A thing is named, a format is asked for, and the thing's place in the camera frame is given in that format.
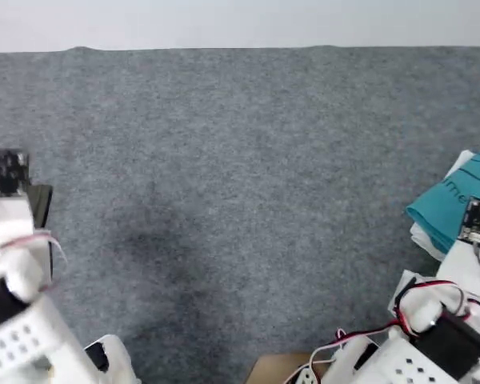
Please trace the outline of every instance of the white wire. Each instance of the white wire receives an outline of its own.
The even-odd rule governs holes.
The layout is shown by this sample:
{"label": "white wire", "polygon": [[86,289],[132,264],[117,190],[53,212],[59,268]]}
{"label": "white wire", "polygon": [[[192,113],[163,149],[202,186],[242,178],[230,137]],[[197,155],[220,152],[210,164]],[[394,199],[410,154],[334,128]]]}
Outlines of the white wire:
{"label": "white wire", "polygon": [[[327,364],[328,362],[333,362],[336,360],[335,358],[330,358],[329,360],[318,360],[316,362],[313,362],[313,364]],[[303,366],[300,366],[294,372],[288,376],[288,378],[284,381],[283,384],[289,384],[291,382],[291,379],[295,377],[296,374],[298,374],[301,370],[304,370],[305,368],[309,368],[310,364],[304,364]]]}
{"label": "white wire", "polygon": [[[384,330],[376,330],[374,332],[366,332],[366,333],[363,333],[363,334],[356,334],[355,336],[352,336],[350,338],[346,338],[345,340],[339,340],[337,342],[332,342],[331,344],[327,344],[327,345],[324,345],[324,346],[320,346],[319,348],[317,348],[316,350],[313,351],[313,353],[311,354],[310,356],[310,361],[308,362],[308,366],[311,366],[311,362],[314,360],[314,357],[317,355],[318,352],[322,352],[324,350],[330,350],[332,348],[335,348],[335,347],[338,347],[338,346],[342,346],[343,344],[346,344],[347,342],[349,342],[350,340],[353,340],[354,338],[358,338],[359,336],[371,336],[371,335],[374,335],[374,334],[382,334],[384,332],[387,332],[387,330],[390,328],[390,326],[388,326],[387,328],[385,328]],[[314,374],[314,370],[311,370],[311,373],[312,375],[314,376],[314,379],[316,380],[316,382],[319,382],[318,378],[317,378],[317,375]]]}
{"label": "white wire", "polygon": [[9,240],[8,242],[6,242],[5,244],[2,244],[0,246],[0,253],[2,252],[2,250],[6,249],[6,248],[13,247],[13,246],[18,246],[18,245],[21,245],[23,243],[38,240],[40,238],[44,238],[48,243],[53,244],[58,249],[58,251],[61,255],[61,258],[62,258],[62,260],[64,260],[64,263],[66,264],[66,268],[67,268],[68,265],[70,264],[70,262],[69,262],[69,260],[66,256],[66,253],[64,252],[64,249],[62,248],[60,242],[58,242],[58,240],[56,238],[54,238],[51,235],[51,232],[49,232],[48,230],[36,230],[31,235]]}

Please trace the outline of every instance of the white wall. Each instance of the white wall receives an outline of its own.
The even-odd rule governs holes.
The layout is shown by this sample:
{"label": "white wall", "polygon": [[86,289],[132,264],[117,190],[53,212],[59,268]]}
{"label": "white wall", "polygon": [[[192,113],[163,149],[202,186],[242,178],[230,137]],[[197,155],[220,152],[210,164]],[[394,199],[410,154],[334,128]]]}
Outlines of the white wall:
{"label": "white wall", "polygon": [[480,46],[480,0],[0,0],[0,52]]}

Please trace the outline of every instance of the white robot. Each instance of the white robot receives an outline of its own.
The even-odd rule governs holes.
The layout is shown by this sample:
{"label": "white robot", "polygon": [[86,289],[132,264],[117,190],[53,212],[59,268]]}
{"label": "white robot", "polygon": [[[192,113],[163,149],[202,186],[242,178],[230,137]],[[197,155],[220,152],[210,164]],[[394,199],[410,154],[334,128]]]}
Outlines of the white robot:
{"label": "white robot", "polygon": [[[480,200],[472,198],[458,240],[435,278],[405,271],[390,301],[392,322],[337,334],[285,384],[455,384],[480,381]],[[368,336],[387,332],[380,346]],[[333,357],[317,356],[336,349]],[[332,363],[319,377],[315,367]]]}
{"label": "white robot", "polygon": [[[139,384],[118,337],[83,349],[43,291],[51,284],[50,244],[34,228],[28,159],[0,150],[0,384]],[[406,271],[390,302],[395,320],[338,333],[286,384],[462,384],[480,381],[480,201],[472,199],[435,278]],[[368,336],[388,332],[378,346]],[[317,355],[341,347],[318,377]]]}
{"label": "white robot", "polygon": [[117,336],[83,349],[43,293],[51,245],[26,194],[28,157],[0,150],[0,384],[139,384]]}

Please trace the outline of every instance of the cardboard box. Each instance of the cardboard box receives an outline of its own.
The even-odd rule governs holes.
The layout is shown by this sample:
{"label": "cardboard box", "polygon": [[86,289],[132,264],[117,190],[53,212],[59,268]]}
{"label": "cardboard box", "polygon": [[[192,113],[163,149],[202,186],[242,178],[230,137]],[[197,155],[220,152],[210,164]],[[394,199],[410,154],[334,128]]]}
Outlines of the cardboard box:
{"label": "cardboard box", "polygon": [[[246,384],[283,384],[293,371],[309,360],[310,354],[266,354],[256,361]],[[315,369],[322,375],[326,365]]]}

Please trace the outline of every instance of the teal shirt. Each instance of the teal shirt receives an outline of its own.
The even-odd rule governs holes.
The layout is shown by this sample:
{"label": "teal shirt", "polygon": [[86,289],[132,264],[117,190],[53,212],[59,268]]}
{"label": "teal shirt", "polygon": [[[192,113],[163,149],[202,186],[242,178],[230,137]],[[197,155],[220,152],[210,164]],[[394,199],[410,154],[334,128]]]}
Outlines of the teal shirt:
{"label": "teal shirt", "polygon": [[458,236],[471,196],[480,198],[480,154],[422,194],[406,212],[434,246],[447,253]]}

